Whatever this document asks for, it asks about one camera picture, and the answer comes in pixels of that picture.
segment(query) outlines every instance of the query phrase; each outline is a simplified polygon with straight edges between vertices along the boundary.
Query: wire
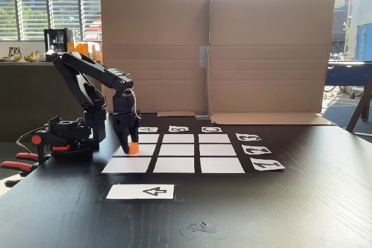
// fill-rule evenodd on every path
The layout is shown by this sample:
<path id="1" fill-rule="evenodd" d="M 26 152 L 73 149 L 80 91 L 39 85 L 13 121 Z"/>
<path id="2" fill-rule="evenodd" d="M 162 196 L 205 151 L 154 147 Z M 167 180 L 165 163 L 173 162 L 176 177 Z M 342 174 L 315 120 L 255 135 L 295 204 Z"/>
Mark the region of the wire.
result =
<path id="1" fill-rule="evenodd" d="M 46 125 L 47 125 L 47 124 L 45 124 L 43 127 L 39 127 L 39 128 L 37 128 L 37 129 L 34 129 L 34 130 L 32 130 L 32 131 L 30 131 L 30 132 L 27 132 L 26 134 L 20 136 L 19 138 L 17 138 L 17 140 L 16 140 L 16 144 L 17 144 L 19 147 L 23 148 L 27 153 L 32 153 L 32 152 L 31 152 L 27 147 L 25 147 L 23 144 L 21 144 L 20 141 L 21 141 L 22 139 L 28 137 L 28 136 L 31 135 L 32 133 L 34 133 L 34 132 L 36 132 L 36 131 L 38 131 L 38 130 L 40 130 L 40 129 L 44 129 L 44 128 L 46 127 Z"/>
<path id="2" fill-rule="evenodd" d="M 127 90 L 129 90 L 132 93 L 133 98 L 134 98 L 134 114 L 135 114 L 136 118 L 141 119 L 140 116 L 137 114 L 137 98 L 135 97 L 134 91 L 133 91 L 132 88 L 128 88 L 125 91 L 127 91 Z"/>

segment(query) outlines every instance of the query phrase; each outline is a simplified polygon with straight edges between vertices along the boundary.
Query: white paper square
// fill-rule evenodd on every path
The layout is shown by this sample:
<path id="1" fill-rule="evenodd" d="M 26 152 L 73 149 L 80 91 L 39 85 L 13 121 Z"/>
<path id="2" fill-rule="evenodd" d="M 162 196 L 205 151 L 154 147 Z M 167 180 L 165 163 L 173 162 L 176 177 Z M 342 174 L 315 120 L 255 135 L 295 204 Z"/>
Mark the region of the white paper square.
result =
<path id="1" fill-rule="evenodd" d="M 202 132 L 204 133 L 222 132 L 222 129 L 220 127 L 202 127 Z"/>
<path id="2" fill-rule="evenodd" d="M 275 160 L 251 158 L 251 161 L 254 168 L 259 171 L 280 170 L 285 168 L 282 164 Z"/>
<path id="3" fill-rule="evenodd" d="M 193 143 L 193 134 L 165 134 L 163 143 Z"/>
<path id="4" fill-rule="evenodd" d="M 186 132 L 188 127 L 185 126 L 169 126 L 169 132 Z"/>
<path id="5" fill-rule="evenodd" d="M 103 174 L 146 172 L 150 157 L 113 157 L 103 169 Z"/>
<path id="6" fill-rule="evenodd" d="M 162 145 L 159 156 L 194 156 L 194 145 Z"/>
<path id="7" fill-rule="evenodd" d="M 199 145 L 200 156 L 236 156 L 232 145 Z"/>
<path id="8" fill-rule="evenodd" d="M 106 199 L 173 199 L 173 184 L 116 184 Z"/>
<path id="9" fill-rule="evenodd" d="M 134 154 L 133 156 L 152 156 L 153 152 L 155 151 L 156 145 L 139 145 L 139 152 Z M 122 147 L 115 152 L 114 156 L 126 156 L 128 154 L 124 153 Z"/>
<path id="10" fill-rule="evenodd" d="M 226 134 L 199 134 L 199 143 L 230 143 Z"/>
<path id="11" fill-rule="evenodd" d="M 138 127 L 139 133 L 154 133 L 157 131 L 158 131 L 157 127 Z"/>
<path id="12" fill-rule="evenodd" d="M 193 157 L 158 157 L 153 172 L 195 172 Z"/>
<path id="13" fill-rule="evenodd" d="M 138 143 L 157 143 L 159 134 L 140 134 L 138 135 Z"/>
<path id="14" fill-rule="evenodd" d="M 249 145 L 242 145 L 245 154 L 248 155 L 261 155 L 261 154 L 270 154 L 271 151 L 264 146 L 249 146 Z"/>
<path id="15" fill-rule="evenodd" d="M 236 135 L 237 135 L 238 140 L 243 141 L 243 142 L 261 141 L 261 138 L 257 135 L 239 134 L 239 133 L 236 133 Z"/>
<path id="16" fill-rule="evenodd" d="M 245 173 L 237 157 L 200 158 L 204 174 L 243 174 Z"/>

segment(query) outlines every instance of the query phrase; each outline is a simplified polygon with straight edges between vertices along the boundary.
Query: black table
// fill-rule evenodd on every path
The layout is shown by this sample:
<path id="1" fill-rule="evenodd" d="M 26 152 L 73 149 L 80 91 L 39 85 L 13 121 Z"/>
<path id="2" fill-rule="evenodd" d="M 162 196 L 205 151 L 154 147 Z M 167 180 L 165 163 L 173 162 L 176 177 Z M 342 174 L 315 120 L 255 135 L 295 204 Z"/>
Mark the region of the black table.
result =
<path id="1" fill-rule="evenodd" d="M 141 125 L 192 130 L 211 123 L 146 115 Z M 92 162 L 51 158 L 1 197 L 0 247 L 372 247 L 370 143 L 336 126 L 220 127 L 229 137 L 259 135 L 270 159 L 286 169 L 247 164 L 242 175 L 102 175 L 118 146 L 107 123 Z M 176 184 L 181 202 L 100 202 L 119 182 Z M 178 231 L 201 221 L 228 238 L 198 233 L 186 241 Z"/>

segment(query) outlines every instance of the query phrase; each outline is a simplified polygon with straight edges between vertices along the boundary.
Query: tic-tac-toe grid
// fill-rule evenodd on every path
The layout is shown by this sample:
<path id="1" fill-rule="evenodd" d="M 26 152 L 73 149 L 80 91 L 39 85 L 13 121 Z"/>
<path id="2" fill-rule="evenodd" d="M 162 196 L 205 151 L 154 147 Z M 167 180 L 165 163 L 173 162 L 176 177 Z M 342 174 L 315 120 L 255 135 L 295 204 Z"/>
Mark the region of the tic-tac-toe grid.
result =
<path id="1" fill-rule="evenodd" d="M 139 153 L 127 155 L 119 148 L 113 155 L 115 160 L 103 172 L 243 174 L 271 168 L 267 165 L 275 157 L 271 153 L 265 154 L 263 147 L 266 144 L 250 127 L 222 126 L 217 129 L 205 124 L 193 117 L 150 122 L 148 127 L 139 129 Z M 252 156 L 268 161 L 257 165 L 255 158 L 251 160 Z"/>

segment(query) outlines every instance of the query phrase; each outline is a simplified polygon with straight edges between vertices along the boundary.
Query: orange object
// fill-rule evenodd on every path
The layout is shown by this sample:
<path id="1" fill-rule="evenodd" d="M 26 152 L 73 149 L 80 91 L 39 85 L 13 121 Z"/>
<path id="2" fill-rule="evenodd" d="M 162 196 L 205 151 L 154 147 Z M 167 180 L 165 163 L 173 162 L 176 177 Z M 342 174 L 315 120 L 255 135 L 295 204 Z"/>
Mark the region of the orange object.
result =
<path id="1" fill-rule="evenodd" d="M 66 145 L 66 146 L 53 146 L 52 150 L 53 151 L 67 151 L 70 149 L 70 145 Z"/>
<path id="2" fill-rule="evenodd" d="M 38 136 L 38 135 L 33 135 L 33 136 L 31 137 L 31 142 L 32 142 L 33 144 L 35 144 L 35 145 L 39 145 L 39 144 L 41 144 L 41 138 L 40 138 L 40 136 Z"/>
<path id="3" fill-rule="evenodd" d="M 129 155 L 137 154 L 140 151 L 140 146 L 138 142 L 129 142 L 128 148 L 129 148 L 129 151 L 128 151 Z"/>

